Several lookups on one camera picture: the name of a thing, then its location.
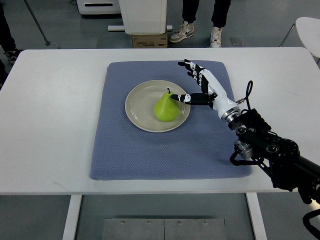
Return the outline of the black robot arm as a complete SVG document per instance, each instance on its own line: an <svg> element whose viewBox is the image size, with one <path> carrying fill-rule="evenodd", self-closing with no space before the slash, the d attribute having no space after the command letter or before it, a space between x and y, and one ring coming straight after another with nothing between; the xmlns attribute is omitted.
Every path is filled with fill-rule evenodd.
<svg viewBox="0 0 320 240"><path fill-rule="evenodd" d="M296 142L272 132L256 109L242 110L228 127L238 137L230 157L233 165L259 166L274 188L297 189L307 205L320 201L319 165L302 157Z"/></svg>

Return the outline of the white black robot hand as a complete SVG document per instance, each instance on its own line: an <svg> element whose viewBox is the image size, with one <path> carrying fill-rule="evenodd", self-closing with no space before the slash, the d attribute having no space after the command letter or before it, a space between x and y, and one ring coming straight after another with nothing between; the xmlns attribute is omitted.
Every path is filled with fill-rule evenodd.
<svg viewBox="0 0 320 240"><path fill-rule="evenodd" d="M201 93L173 94L171 99L187 105L209 106L227 123L240 116L240 108L228 98L225 89L208 69L187 59L178 65L188 70L187 74L199 85Z"/></svg>

